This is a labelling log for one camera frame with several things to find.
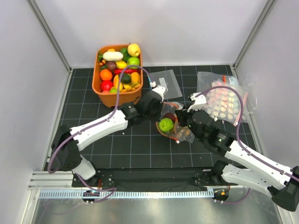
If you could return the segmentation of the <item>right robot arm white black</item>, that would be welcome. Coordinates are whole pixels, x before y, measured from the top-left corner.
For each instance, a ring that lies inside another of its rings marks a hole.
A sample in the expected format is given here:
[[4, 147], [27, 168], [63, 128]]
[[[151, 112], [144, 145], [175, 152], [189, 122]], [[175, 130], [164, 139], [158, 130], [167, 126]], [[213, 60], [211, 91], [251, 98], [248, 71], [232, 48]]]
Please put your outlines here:
[[244, 145], [239, 138], [219, 127], [204, 111], [177, 110], [178, 124], [188, 127], [195, 138], [211, 153], [235, 161], [242, 170], [224, 161], [212, 168], [211, 181], [242, 185], [265, 194], [279, 207], [295, 212], [299, 204], [299, 168], [284, 166]]

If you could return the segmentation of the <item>orange zipper clear bag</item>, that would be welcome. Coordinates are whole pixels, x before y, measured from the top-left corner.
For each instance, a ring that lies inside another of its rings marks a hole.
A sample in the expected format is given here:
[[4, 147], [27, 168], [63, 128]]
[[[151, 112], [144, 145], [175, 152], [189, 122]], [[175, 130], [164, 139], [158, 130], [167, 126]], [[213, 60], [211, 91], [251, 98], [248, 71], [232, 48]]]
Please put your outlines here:
[[184, 139], [177, 139], [176, 138], [176, 135], [175, 135], [175, 128], [178, 127], [178, 120], [176, 118], [176, 121], [174, 124], [174, 127], [173, 127], [173, 130], [168, 132], [168, 133], [165, 133], [165, 132], [162, 132], [160, 129], [159, 129], [159, 122], [161, 121], [161, 119], [163, 119], [163, 116], [168, 113], [168, 112], [171, 112], [173, 113], [175, 116], [175, 111], [176, 110], [180, 110], [183, 108], [183, 105], [181, 103], [178, 103], [178, 102], [166, 102], [163, 104], [163, 108], [162, 108], [162, 112], [161, 112], [161, 116], [160, 116], [160, 120], [158, 122], [156, 122], [156, 128], [157, 130], [165, 137], [168, 137], [170, 139], [173, 139], [176, 143], [180, 143], [182, 141], [187, 141], [189, 143], [193, 143], [195, 137], [194, 137], [194, 134], [190, 131], [190, 134], [184, 138]]

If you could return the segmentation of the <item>brown toy longan bunch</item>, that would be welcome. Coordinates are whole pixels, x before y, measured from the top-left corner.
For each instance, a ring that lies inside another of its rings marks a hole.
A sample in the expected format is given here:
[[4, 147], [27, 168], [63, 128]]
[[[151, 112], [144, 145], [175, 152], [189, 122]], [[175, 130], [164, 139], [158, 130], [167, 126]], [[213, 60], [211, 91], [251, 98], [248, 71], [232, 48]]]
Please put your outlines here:
[[190, 130], [188, 127], [176, 127], [175, 128], [175, 135], [177, 139], [184, 139], [190, 134]]

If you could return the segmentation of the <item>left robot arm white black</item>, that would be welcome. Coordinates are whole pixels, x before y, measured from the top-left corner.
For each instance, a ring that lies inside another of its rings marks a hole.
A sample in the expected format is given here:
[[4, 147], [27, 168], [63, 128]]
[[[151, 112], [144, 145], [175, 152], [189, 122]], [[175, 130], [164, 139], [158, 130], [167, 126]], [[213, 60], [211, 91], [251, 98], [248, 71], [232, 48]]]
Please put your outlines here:
[[81, 155], [87, 146], [114, 132], [139, 125], [145, 120], [157, 121], [160, 117], [166, 89], [158, 86], [143, 95], [136, 104], [124, 103], [97, 120], [69, 128], [62, 125], [57, 129], [52, 142], [52, 157], [48, 164], [57, 162], [55, 170], [72, 171], [78, 174], [83, 182], [93, 187], [99, 182], [99, 175], [90, 161]]

